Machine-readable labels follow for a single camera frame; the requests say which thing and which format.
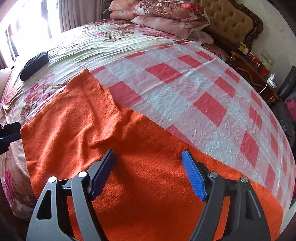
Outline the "orange pants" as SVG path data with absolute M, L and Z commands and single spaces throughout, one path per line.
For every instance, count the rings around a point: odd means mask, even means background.
M 100 76 L 88 70 L 21 129 L 33 192 L 51 176 L 74 177 L 108 149 L 116 162 L 94 210 L 109 240 L 188 240 L 202 213 L 182 166 L 182 151 L 227 179 L 239 171 L 192 148 L 155 122 L 116 103 Z

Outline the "dark folded garment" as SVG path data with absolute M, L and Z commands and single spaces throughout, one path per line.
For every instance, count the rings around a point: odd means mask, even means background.
M 41 52 L 40 54 L 27 61 L 20 73 L 20 79 L 22 81 L 27 81 L 30 77 L 32 77 L 36 72 L 38 72 L 43 66 L 47 65 L 48 63 L 48 52 Z

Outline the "red white checkered board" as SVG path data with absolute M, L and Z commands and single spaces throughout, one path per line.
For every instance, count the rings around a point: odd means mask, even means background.
M 283 212 L 295 163 L 283 129 L 256 91 L 195 42 L 141 50 L 102 43 L 91 72 L 114 99 L 267 188 Z

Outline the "floral bed sheet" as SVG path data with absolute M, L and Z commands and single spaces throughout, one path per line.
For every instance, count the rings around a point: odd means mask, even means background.
M 101 20 L 52 39 L 46 45 L 49 64 L 27 81 L 20 79 L 26 59 L 19 58 L 1 96 L 1 123 L 27 123 L 66 84 L 84 69 L 111 90 L 115 101 L 144 114 L 205 154 L 217 145 L 192 138 L 178 118 L 189 109 L 200 90 L 165 87 L 147 72 L 154 64 L 171 60 L 182 38 L 124 20 Z

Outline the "wooden nightstand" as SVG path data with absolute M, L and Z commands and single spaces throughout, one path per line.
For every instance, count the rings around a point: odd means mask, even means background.
M 278 101 L 278 95 L 267 83 L 267 78 L 259 73 L 247 57 L 237 51 L 232 51 L 229 65 L 254 88 L 268 105 L 273 105 Z

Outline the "tufted brown headboard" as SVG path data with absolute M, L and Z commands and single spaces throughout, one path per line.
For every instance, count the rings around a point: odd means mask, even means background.
M 196 1 L 206 12 L 210 25 L 203 31 L 217 43 L 237 48 L 240 43 L 252 48 L 253 41 L 263 31 L 263 22 L 243 4 L 236 1 Z

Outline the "floral pillow stack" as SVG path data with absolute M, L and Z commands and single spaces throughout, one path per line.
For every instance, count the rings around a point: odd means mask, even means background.
M 112 1 L 109 10 L 111 19 L 130 20 L 184 40 L 210 25 L 204 8 L 192 1 Z

